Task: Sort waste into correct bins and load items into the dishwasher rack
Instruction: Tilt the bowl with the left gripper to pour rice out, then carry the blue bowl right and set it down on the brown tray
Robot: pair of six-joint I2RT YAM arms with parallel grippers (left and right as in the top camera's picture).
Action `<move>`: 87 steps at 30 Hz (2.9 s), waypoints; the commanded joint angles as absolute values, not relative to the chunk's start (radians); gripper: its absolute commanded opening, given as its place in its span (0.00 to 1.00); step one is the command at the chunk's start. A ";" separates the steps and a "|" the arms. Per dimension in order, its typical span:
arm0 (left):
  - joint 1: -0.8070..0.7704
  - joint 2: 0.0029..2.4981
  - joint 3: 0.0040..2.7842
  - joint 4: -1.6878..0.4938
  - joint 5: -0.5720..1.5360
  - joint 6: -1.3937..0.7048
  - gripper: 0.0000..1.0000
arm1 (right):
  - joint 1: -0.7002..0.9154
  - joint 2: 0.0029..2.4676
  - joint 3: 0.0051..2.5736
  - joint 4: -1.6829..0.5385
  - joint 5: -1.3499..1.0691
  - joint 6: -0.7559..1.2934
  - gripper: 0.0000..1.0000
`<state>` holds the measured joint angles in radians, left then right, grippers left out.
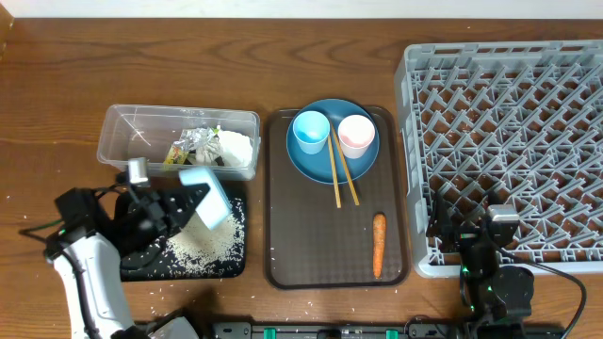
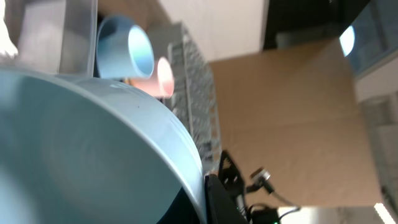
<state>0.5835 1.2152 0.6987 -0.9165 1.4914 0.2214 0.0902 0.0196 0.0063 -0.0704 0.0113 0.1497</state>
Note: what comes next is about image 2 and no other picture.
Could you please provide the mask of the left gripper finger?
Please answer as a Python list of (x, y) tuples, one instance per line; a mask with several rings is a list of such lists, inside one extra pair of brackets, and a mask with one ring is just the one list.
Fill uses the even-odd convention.
[(209, 224), (248, 224), (218, 177), (205, 177), (206, 213)]

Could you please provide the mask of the white tissue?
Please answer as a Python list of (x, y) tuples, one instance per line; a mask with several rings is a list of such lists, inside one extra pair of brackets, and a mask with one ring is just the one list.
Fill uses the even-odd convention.
[(6, 13), (6, 2), (5, 0), (1, 0), (1, 30), (0, 30), (0, 35), (1, 35), (1, 56), (2, 57), (10, 57), (14, 58), (15, 56), (18, 55), (18, 49), (16, 46), (12, 43), (9, 32), (7, 29), (7, 25), (4, 21), (5, 18), (5, 13)]

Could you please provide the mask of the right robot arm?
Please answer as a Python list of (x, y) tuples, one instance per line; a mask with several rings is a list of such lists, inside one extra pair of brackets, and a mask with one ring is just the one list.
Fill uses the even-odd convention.
[(246, 185), (238, 166), (228, 151), (222, 151), (218, 169), (218, 178), (226, 189), (232, 201), (236, 204), (241, 215), (253, 224), (280, 223), (279, 214), (276, 208), (264, 203), (257, 203), (248, 206), (246, 195), (264, 189), (267, 193), (275, 192), (274, 187), (269, 182), (270, 173), (260, 167), (255, 170), (250, 179), (252, 185)]

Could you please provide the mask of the light blue bowl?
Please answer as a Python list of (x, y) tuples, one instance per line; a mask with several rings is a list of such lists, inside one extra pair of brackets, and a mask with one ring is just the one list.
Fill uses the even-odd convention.
[(160, 101), (100, 78), (1, 70), (2, 223), (206, 222), (203, 168)]

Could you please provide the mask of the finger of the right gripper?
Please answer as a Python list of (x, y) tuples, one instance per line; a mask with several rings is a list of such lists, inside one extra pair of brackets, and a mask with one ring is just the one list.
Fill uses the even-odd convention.
[(227, 150), (221, 152), (218, 178), (231, 198), (244, 198), (246, 187), (244, 179)]

